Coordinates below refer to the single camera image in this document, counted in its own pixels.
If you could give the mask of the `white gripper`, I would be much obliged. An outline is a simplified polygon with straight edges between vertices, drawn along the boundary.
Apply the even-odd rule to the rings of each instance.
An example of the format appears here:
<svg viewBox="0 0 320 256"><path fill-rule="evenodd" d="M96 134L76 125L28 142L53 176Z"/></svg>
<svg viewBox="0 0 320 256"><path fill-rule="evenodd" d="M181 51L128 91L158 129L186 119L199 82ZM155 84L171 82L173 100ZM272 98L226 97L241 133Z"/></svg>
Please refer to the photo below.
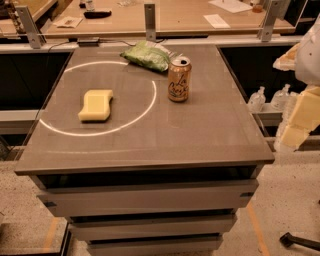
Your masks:
<svg viewBox="0 0 320 256"><path fill-rule="evenodd" d="M277 58L273 67L282 71L295 70L296 78L308 84L296 97L293 110L280 136L282 147L298 149L320 125L320 87L315 86L320 85L320 21L314 23L300 44L295 44Z"/></svg>

